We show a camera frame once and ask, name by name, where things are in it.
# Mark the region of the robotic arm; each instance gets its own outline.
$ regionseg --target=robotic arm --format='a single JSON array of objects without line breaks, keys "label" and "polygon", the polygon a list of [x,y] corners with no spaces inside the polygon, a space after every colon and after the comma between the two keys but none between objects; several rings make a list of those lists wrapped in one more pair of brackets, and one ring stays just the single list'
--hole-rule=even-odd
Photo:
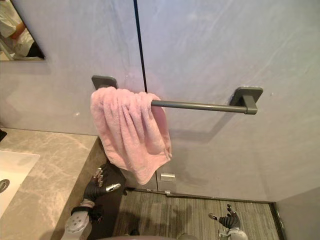
[{"label": "robotic arm", "polygon": [[98,197],[118,189],[119,183],[103,187],[106,178],[106,164],[99,167],[90,182],[86,186],[83,200],[79,206],[71,211],[71,216],[64,226],[64,234],[61,240],[86,240],[92,230],[92,218],[101,219],[93,215],[93,208]]},{"label": "robotic arm", "polygon": [[224,217],[219,217],[219,219],[213,215],[213,213],[209,213],[209,217],[213,220],[218,221],[224,227],[228,229],[227,232],[224,230],[219,230],[218,239],[219,240],[249,240],[247,234],[240,230],[240,219],[235,211],[233,211],[232,206],[230,204],[227,205],[228,214]]}]

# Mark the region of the mirror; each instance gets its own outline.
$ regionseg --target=mirror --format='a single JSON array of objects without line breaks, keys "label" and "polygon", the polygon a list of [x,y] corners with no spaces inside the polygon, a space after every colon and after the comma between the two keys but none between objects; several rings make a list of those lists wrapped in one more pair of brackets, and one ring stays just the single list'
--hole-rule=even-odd
[{"label": "mirror", "polygon": [[39,61],[45,56],[10,0],[0,0],[0,61]]}]

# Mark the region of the sink drain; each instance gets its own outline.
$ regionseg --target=sink drain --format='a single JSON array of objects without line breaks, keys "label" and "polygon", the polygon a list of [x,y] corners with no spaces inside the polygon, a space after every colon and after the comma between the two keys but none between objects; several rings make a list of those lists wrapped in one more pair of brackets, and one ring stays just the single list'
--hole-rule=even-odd
[{"label": "sink drain", "polygon": [[10,181],[8,179],[3,179],[0,181],[0,193],[7,189],[9,186]]}]

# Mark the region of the wooden floor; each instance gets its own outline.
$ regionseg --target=wooden floor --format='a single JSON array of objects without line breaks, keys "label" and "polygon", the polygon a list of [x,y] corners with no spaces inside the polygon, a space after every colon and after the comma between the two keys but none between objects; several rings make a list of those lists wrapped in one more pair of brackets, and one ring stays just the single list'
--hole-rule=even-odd
[{"label": "wooden floor", "polygon": [[139,229],[141,235],[176,239],[188,233],[199,240],[216,240],[218,229],[223,227],[208,213],[225,216],[227,203],[238,213],[241,228],[250,240],[279,240],[268,204],[176,198],[138,191],[122,197],[113,236]]}]

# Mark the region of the vanity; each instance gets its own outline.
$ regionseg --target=vanity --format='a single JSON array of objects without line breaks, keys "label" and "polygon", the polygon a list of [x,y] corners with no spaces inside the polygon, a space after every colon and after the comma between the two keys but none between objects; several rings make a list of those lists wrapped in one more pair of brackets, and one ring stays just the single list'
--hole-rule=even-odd
[{"label": "vanity", "polygon": [[93,135],[3,128],[4,153],[38,156],[0,219],[2,240],[60,239],[73,207],[96,169],[106,162]]}]

